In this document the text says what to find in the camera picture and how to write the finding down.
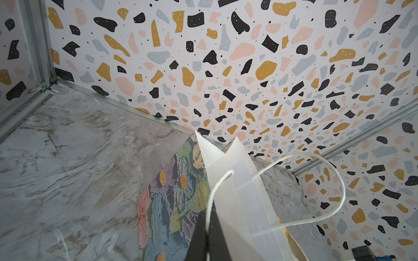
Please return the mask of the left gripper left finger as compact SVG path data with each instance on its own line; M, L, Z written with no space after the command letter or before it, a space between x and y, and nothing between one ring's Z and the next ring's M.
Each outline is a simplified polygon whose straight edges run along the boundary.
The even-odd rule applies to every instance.
M199 213L185 261L207 261L206 211Z

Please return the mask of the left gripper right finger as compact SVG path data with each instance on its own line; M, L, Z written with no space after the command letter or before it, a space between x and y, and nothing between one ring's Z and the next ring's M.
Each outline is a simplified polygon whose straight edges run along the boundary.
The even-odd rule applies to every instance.
M231 261L224 233L213 205L209 221L209 261Z

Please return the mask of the floral paper bag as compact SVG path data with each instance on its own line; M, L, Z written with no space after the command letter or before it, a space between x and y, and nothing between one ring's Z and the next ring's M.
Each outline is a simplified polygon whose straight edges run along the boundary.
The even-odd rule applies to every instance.
M235 138L226 151L199 132L190 136L138 198L139 257L143 261L185 261L201 211L209 221L213 205L232 261L304 261L305 253L286 235L289 226L317 223L343 206L310 219L281 223L258 170Z

